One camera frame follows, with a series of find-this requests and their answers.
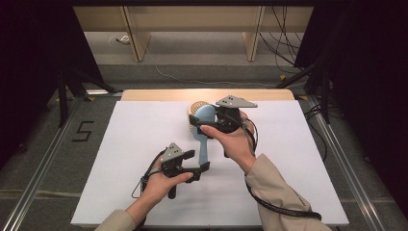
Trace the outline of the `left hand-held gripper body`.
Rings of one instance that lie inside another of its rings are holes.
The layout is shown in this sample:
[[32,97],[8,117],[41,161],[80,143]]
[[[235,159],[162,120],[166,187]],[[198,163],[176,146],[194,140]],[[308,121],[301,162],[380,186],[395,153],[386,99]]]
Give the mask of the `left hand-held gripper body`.
[[182,174],[184,172],[183,160],[184,152],[176,143],[172,142],[161,158],[161,170],[164,175],[172,178]]

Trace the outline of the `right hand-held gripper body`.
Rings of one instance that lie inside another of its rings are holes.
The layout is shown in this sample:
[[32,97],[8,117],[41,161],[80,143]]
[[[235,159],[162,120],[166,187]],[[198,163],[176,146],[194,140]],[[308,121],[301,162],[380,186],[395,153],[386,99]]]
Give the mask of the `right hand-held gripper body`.
[[257,108],[256,103],[228,95],[216,102],[216,128],[222,133],[232,133],[242,124],[240,108]]

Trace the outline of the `light blue hairbrush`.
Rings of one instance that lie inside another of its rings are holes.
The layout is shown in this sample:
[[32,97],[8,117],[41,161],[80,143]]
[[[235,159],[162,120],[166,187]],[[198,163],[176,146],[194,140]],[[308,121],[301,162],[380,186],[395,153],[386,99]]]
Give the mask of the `light blue hairbrush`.
[[[199,122],[214,122],[216,118],[216,110],[211,105],[203,105],[199,107],[193,114]],[[200,142],[198,164],[200,166],[208,162],[207,140],[208,137],[198,132],[198,127],[193,126],[193,137]]]

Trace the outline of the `cream ribbed cup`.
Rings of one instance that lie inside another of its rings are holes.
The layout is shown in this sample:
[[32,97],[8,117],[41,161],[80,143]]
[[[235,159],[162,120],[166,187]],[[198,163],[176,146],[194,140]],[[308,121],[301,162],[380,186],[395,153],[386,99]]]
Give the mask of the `cream ribbed cup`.
[[[188,123],[190,124],[190,119],[189,119],[189,116],[193,116],[194,115],[194,113],[200,108],[200,107],[202,107],[202,106],[204,106],[204,105],[209,105],[209,103],[208,102],[206,102],[206,101],[196,101],[196,102],[193,102],[193,103],[191,103],[190,105],[189,105],[189,107],[187,108],[187,115],[188,115]],[[190,126],[190,132],[193,134],[193,126],[190,124],[189,125]]]

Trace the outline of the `person's right hand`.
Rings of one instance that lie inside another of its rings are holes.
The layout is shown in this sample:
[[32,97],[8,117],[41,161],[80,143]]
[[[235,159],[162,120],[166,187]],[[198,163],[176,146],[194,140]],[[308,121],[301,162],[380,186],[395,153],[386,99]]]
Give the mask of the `person's right hand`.
[[209,125],[201,125],[200,129],[204,134],[218,140],[226,155],[238,164],[244,174],[247,174],[256,161],[254,144],[251,139],[254,134],[254,127],[248,121],[246,113],[241,112],[241,118],[244,127],[229,134],[224,134]]

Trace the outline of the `person's left hand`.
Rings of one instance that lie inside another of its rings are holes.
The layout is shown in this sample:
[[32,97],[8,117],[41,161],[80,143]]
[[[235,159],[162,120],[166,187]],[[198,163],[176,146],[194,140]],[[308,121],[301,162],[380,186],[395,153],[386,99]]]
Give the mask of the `person's left hand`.
[[187,182],[192,177],[193,174],[190,172],[181,173],[174,177],[166,177],[161,172],[154,173],[149,177],[146,189],[138,199],[138,203],[142,208],[151,210],[169,193],[172,187]]

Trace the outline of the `white foam board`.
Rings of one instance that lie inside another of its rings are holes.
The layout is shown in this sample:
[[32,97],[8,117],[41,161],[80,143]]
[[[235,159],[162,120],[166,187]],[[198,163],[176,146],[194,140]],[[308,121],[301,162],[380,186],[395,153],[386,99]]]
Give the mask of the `white foam board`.
[[[154,157],[171,143],[198,151],[190,132],[187,101],[119,101],[101,142],[72,224],[91,227],[113,210],[128,207]],[[256,124],[256,152],[266,154],[285,181],[321,214],[327,225],[348,219],[318,152],[298,102],[259,101],[247,110]],[[211,166],[199,181],[180,184],[175,198],[165,198],[148,215],[146,226],[157,228],[256,227],[260,217],[247,191],[243,172],[223,155],[221,145],[208,142]]]

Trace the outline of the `light wooden table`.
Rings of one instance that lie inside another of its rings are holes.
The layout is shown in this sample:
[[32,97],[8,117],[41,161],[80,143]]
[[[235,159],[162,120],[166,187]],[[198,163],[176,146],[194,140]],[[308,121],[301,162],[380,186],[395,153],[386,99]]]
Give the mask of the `light wooden table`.
[[290,90],[263,89],[175,89],[175,90],[125,90],[122,101],[217,101],[234,95],[248,101],[294,100]]

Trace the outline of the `silver metal bar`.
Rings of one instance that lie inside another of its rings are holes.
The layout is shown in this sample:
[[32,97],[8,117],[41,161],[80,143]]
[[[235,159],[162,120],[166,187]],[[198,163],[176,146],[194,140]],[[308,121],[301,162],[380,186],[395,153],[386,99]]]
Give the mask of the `silver metal bar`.
[[86,94],[90,96],[113,96],[113,97],[122,96],[122,92],[110,92],[107,90],[86,90]]

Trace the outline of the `black metal stand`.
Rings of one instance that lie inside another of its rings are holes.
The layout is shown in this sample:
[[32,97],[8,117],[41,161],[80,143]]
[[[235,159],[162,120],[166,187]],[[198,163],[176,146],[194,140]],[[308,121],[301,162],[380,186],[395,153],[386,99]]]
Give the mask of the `black metal stand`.
[[88,75],[86,72],[73,67],[64,67],[58,75],[58,95],[60,106],[60,127],[63,127],[68,120],[68,105],[66,90],[70,90],[75,97],[84,97],[87,95],[83,84],[91,83],[108,93],[120,93],[121,89],[116,89],[106,84],[101,77],[96,78]]
[[320,92],[320,111],[324,121],[329,124],[328,103],[329,103],[329,74],[325,64],[314,62],[288,80],[278,84],[277,89],[284,89],[296,81],[308,76],[304,87],[307,94]]

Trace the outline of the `beige wooden desk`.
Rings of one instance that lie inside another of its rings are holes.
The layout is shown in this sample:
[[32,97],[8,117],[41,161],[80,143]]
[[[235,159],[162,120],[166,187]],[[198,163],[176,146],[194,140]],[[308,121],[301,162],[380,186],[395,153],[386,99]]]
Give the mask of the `beige wooden desk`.
[[143,60],[153,32],[240,32],[255,60],[262,32],[304,33],[312,7],[76,7],[85,32],[125,32],[134,60]]

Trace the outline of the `round floor socket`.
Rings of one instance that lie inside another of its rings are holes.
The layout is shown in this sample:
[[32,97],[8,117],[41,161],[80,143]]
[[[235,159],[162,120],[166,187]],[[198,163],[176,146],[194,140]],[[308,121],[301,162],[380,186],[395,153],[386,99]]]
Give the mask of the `round floor socket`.
[[115,35],[109,38],[108,43],[112,47],[128,46],[130,44],[130,40],[128,36]]

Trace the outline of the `black curtain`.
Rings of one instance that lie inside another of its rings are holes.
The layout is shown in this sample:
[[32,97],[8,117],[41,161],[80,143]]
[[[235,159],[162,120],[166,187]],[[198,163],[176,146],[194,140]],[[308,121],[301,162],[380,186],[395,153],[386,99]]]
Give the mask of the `black curtain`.
[[81,94],[103,78],[70,0],[0,0],[0,168],[28,137],[60,77]]
[[408,0],[312,0],[298,62],[317,57],[346,11],[335,43],[333,93],[389,193],[408,216]]

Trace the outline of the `metal floor rail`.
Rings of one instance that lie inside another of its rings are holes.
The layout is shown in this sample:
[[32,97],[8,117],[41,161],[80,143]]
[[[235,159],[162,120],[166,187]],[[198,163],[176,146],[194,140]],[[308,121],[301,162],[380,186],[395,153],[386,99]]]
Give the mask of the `metal floor rail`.
[[49,168],[53,164],[54,159],[60,150],[61,145],[63,144],[67,131],[70,128],[71,121],[76,115],[76,112],[78,111],[82,102],[83,99],[80,97],[73,99],[67,119],[61,126],[58,127],[53,140],[38,164],[33,177],[30,179],[29,184],[21,193],[16,205],[12,209],[7,219],[7,222],[0,229],[0,231],[18,231],[36,197],[39,187],[41,186]]
[[320,129],[325,136],[328,145],[330,146],[333,155],[342,170],[345,181],[347,182],[355,202],[358,204],[363,217],[368,224],[370,231],[386,231],[383,222],[381,221],[374,204],[371,202],[363,185],[357,177],[350,161],[347,159],[345,152],[340,145],[330,124],[326,122],[322,113],[318,113],[317,121]]

